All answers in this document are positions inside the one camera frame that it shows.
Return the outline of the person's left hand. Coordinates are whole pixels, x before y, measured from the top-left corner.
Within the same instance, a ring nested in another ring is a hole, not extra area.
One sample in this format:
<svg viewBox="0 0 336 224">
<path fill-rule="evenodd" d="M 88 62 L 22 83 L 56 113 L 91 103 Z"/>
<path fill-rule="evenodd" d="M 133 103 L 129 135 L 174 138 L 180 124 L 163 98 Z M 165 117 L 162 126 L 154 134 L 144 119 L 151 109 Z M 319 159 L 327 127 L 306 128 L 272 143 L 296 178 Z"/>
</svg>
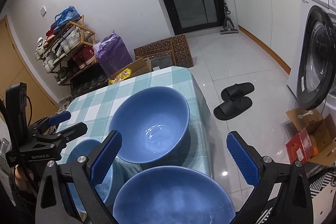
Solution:
<svg viewBox="0 0 336 224">
<path fill-rule="evenodd" d="M 16 165 L 13 169 L 13 178 L 15 189 L 19 189 L 27 193 L 33 192 L 28 178 L 26 177 L 23 169 L 19 165 Z"/>
</svg>

